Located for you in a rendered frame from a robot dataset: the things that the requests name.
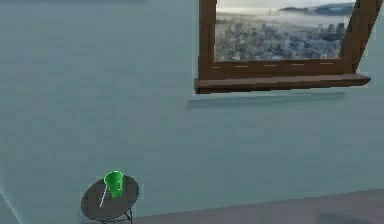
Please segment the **brown framed window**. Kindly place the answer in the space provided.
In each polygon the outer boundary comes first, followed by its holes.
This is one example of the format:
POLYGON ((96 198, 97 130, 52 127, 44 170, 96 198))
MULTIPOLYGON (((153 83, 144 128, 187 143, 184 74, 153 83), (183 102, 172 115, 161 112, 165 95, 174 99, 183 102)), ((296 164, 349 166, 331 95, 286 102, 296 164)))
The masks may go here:
POLYGON ((383 0, 357 0, 336 59, 216 62, 217 0, 199 0, 197 94, 363 86, 371 78, 357 72, 383 0))

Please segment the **green glass vase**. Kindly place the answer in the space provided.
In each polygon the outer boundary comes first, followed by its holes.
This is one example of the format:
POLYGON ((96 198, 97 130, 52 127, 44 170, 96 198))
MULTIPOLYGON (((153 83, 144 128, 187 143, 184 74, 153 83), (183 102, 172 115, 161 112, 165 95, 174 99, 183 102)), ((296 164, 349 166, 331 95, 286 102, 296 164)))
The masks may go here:
POLYGON ((123 194, 123 173, 111 171, 104 177, 104 183, 112 198, 118 198, 123 194))

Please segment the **thin white stick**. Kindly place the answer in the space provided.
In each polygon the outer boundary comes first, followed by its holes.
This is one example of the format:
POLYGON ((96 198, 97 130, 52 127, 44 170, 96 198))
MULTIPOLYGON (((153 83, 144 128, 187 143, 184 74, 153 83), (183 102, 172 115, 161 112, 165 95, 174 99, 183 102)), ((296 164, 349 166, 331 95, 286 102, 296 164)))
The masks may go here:
POLYGON ((101 200, 100 200, 99 208, 101 208, 103 206, 107 190, 108 190, 108 187, 107 187, 107 185, 105 185, 104 192, 103 192, 103 195, 102 195, 101 200))

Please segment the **round dark grey side table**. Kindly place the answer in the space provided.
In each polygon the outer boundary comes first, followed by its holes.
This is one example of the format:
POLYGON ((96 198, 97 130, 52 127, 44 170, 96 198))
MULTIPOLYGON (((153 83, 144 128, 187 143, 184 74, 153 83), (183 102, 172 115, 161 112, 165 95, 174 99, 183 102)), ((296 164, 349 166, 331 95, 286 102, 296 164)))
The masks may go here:
POLYGON ((81 210, 85 217, 97 224, 133 224, 132 208, 139 197, 139 185, 130 176, 123 177, 123 194, 112 198, 107 190, 103 206, 99 208, 105 183, 95 182, 82 197, 81 210))

